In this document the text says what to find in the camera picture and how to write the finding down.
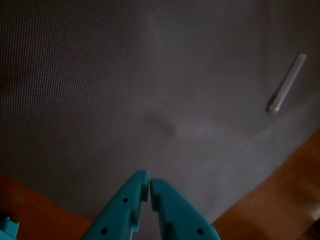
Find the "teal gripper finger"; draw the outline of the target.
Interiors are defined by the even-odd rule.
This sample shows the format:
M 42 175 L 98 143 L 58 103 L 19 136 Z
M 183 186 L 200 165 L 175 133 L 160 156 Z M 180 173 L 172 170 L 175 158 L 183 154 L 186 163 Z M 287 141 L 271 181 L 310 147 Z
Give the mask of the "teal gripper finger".
M 158 214 L 162 240 L 219 240 L 216 229 L 171 184 L 150 180 L 151 207 Z
M 147 170 L 136 171 L 116 192 L 98 218 L 83 235 L 83 240 L 131 240 L 139 230 L 141 207 L 148 201 Z

